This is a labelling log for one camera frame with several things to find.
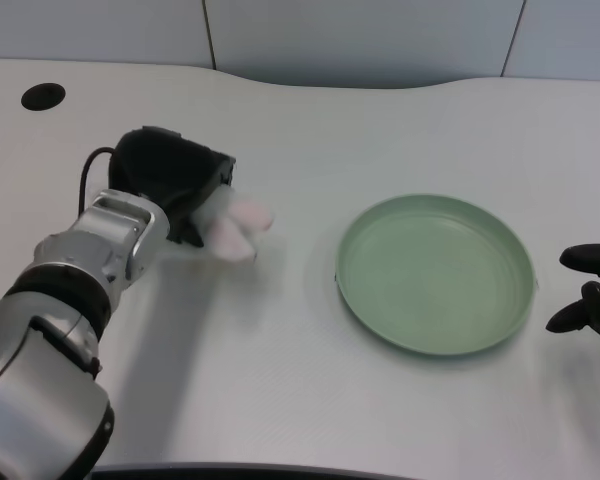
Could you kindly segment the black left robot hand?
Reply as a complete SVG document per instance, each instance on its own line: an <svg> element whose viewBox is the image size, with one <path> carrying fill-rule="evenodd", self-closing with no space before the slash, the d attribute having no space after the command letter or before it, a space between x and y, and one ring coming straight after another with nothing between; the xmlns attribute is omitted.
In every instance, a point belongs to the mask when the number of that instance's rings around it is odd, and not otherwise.
<svg viewBox="0 0 600 480"><path fill-rule="evenodd" d="M235 159L160 127L126 133L114 148L108 186L142 196L167 215L167 239L204 246L201 228L189 219L221 185L232 182Z"/></svg>

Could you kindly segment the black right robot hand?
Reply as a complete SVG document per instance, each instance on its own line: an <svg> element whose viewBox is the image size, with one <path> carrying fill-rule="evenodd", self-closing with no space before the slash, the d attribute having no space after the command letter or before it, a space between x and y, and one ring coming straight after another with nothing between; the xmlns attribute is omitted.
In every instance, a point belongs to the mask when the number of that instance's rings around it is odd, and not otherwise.
<svg viewBox="0 0 600 480"><path fill-rule="evenodd" d="M600 244L582 244L565 249L560 263L574 271L600 278ZM549 320L546 330L567 333L591 328L600 336L600 283L589 281L581 287L581 299L573 302Z"/></svg>

